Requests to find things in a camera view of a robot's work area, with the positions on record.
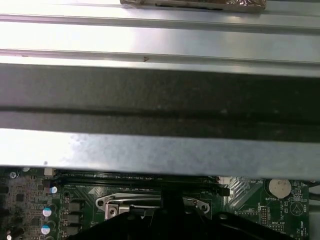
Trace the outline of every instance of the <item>motherboard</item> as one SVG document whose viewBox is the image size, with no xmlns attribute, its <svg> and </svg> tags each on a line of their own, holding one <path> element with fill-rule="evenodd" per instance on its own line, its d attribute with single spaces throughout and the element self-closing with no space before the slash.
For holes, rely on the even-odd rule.
<svg viewBox="0 0 320 240">
<path fill-rule="evenodd" d="M 225 211 L 297 240 L 309 237 L 309 187 L 301 181 L 1 168 L 0 238 L 63 240 L 129 209 L 143 208 L 143 217 L 171 186 L 184 189 L 186 208 L 209 219 Z"/>
</svg>

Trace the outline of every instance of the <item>chip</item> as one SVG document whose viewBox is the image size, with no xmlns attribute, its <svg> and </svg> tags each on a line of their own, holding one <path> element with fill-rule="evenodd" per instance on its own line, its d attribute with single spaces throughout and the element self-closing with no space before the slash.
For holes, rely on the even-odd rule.
<svg viewBox="0 0 320 240">
<path fill-rule="evenodd" d="M 76 235 L 77 233 L 79 233 L 79 228 L 77 226 L 68 226 L 66 228 L 66 234 L 68 236 L 70 235 Z"/>
<path fill-rule="evenodd" d="M 38 191 L 43 191 L 45 189 L 45 187 L 43 185 L 38 185 L 37 189 L 38 189 Z"/>
<path fill-rule="evenodd" d="M 24 194 L 17 194 L 17 195 L 15 196 L 15 200 L 16 200 L 17 202 L 23 202 L 23 201 L 24 201 L 24 198 L 25 198 L 25 195 L 24 195 Z"/>
<path fill-rule="evenodd" d="M 81 204 L 79 202 L 70 202 L 66 208 L 69 210 L 69 213 L 80 212 Z"/>
<path fill-rule="evenodd" d="M 73 214 L 68 214 L 67 215 L 67 221 L 69 224 L 78 224 L 80 223 L 80 216 L 79 215 L 73 215 Z"/>
<path fill-rule="evenodd" d="M 40 219 L 39 218 L 32 218 L 31 226 L 39 226 L 39 225 L 40 225 Z"/>
<path fill-rule="evenodd" d="M 51 186 L 51 181 L 49 179 L 43 180 L 43 187 L 49 189 Z"/>
</svg>

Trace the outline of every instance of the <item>metal bracket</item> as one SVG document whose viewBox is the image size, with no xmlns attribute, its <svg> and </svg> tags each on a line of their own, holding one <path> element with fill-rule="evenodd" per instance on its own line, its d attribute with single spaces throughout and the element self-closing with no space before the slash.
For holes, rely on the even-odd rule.
<svg viewBox="0 0 320 240">
<path fill-rule="evenodd" d="M 153 194 L 115 193 L 98 198 L 95 205 L 105 211 L 105 219 L 113 218 L 121 213 L 129 212 L 130 209 L 156 209 L 160 207 L 161 196 Z M 204 214 L 210 211 L 209 204 L 193 197 L 184 197 L 186 207 L 195 207 Z"/>
</svg>

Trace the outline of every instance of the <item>capacitor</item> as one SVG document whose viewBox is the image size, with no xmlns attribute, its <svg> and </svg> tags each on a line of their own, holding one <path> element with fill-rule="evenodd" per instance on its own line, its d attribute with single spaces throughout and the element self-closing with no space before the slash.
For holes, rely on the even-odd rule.
<svg viewBox="0 0 320 240">
<path fill-rule="evenodd" d="M 269 191 L 278 199 L 284 199 L 291 193 L 291 183 L 289 180 L 272 179 L 269 183 Z"/>
<path fill-rule="evenodd" d="M 58 192 L 58 188 L 56 186 L 53 186 L 50 188 L 50 193 L 56 194 Z"/>
<path fill-rule="evenodd" d="M 41 227 L 41 233 L 43 235 L 48 235 L 50 233 L 50 227 L 48 225 L 43 225 Z"/>
<path fill-rule="evenodd" d="M 42 210 L 42 214 L 43 214 L 43 216 L 45 216 L 45 217 L 50 217 L 51 214 L 52 214 L 52 210 L 51 210 L 49 207 L 45 207 L 45 208 Z"/>
</svg>

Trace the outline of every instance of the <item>green circuit board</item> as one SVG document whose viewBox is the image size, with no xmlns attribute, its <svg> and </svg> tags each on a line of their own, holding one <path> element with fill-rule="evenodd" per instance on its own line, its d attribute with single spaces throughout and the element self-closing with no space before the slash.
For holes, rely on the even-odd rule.
<svg viewBox="0 0 320 240">
<path fill-rule="evenodd" d="M 11 171 L 17 177 L 10 178 Z M 63 240 L 105 220 L 105 212 L 96 206 L 98 198 L 115 193 L 158 195 L 169 184 L 199 186 L 183 195 L 209 204 L 208 218 L 227 211 L 294 239 L 309 237 L 309 189 L 295 180 L 290 180 L 289 196 L 279 199 L 268 191 L 268 179 L 243 177 L 231 177 L 225 186 L 230 196 L 223 197 L 205 189 L 214 184 L 211 177 L 115 177 L 113 173 L 32 168 L 2 170 L 0 179 L 1 185 L 8 186 L 8 193 L 0 194 L 1 205 L 11 213 L 0 222 L 0 234 L 18 226 L 24 229 L 19 240 Z M 139 187 L 125 184 L 128 181 L 140 182 Z"/>
</svg>

